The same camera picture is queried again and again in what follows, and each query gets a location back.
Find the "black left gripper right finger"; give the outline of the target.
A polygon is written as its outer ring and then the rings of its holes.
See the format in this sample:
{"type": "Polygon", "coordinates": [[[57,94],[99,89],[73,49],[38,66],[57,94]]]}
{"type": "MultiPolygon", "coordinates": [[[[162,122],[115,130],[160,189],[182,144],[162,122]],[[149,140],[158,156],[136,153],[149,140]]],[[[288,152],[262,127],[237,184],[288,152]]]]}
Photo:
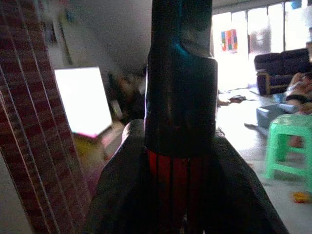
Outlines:
{"type": "Polygon", "coordinates": [[[287,234],[252,168],[215,131],[195,132],[195,233],[287,234]]]}

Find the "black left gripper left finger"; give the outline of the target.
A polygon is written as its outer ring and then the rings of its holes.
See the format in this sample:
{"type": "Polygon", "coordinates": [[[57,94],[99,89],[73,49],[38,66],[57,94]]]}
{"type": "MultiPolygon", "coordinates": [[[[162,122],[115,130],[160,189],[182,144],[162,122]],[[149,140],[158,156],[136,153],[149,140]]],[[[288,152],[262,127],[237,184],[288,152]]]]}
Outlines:
{"type": "Polygon", "coordinates": [[[151,234],[155,218],[144,121],[129,122],[103,168],[86,216],[86,234],[151,234]]]}

